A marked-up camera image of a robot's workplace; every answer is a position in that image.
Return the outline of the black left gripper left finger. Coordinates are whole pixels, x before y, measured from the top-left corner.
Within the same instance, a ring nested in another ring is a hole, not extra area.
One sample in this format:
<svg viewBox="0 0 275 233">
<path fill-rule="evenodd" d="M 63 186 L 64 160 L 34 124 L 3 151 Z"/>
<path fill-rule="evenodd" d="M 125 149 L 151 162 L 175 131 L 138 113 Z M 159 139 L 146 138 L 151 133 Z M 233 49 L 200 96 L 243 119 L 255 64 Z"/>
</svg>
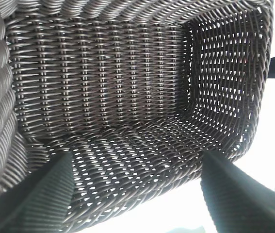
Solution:
<svg viewBox="0 0 275 233">
<path fill-rule="evenodd" d="M 58 233 L 74 191 L 72 154 L 60 152 L 0 195 L 0 233 Z"/>
</svg>

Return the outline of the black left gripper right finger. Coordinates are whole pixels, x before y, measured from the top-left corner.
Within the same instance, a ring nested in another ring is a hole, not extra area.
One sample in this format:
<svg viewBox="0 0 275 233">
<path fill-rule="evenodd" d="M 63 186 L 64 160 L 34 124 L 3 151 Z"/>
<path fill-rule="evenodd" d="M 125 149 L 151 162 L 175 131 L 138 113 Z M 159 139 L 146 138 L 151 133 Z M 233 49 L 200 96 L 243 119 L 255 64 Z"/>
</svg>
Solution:
<svg viewBox="0 0 275 233">
<path fill-rule="evenodd" d="M 201 188 L 219 233 L 275 233 L 275 192 L 217 151 L 203 153 Z"/>
</svg>

